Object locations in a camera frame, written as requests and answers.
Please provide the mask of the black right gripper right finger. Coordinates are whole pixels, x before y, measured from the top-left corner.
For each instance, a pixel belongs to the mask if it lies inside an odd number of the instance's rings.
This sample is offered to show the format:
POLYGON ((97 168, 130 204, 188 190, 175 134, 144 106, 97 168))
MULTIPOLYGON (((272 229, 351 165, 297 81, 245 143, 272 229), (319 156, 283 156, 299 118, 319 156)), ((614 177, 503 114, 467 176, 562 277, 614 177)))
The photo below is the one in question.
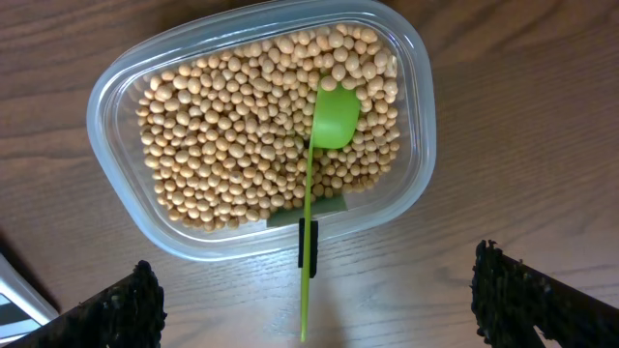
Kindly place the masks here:
POLYGON ((471 310, 491 347, 616 347, 618 309, 503 253, 476 246, 471 310))

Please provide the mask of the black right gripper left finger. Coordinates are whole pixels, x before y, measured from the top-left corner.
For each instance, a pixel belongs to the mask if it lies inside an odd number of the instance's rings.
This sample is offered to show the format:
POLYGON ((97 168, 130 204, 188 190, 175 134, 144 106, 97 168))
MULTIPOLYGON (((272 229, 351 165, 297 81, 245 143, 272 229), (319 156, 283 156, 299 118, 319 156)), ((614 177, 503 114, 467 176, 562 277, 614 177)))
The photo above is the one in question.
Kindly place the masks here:
POLYGON ((150 264, 133 272, 7 348, 160 348, 164 291, 150 264))

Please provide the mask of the green plastic measuring scoop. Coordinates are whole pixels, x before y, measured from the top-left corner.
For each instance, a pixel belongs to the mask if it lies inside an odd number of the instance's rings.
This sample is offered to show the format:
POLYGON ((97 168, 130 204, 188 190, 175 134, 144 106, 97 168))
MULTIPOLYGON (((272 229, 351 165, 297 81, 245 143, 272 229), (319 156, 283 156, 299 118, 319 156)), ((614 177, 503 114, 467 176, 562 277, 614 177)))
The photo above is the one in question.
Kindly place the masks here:
POLYGON ((337 84, 332 90, 319 86, 309 139, 303 217, 299 220, 299 266, 301 268, 300 341, 309 325, 310 279, 317 263, 317 223, 312 222, 312 159, 316 148, 336 150, 347 145, 355 132, 361 104, 355 92, 337 84))

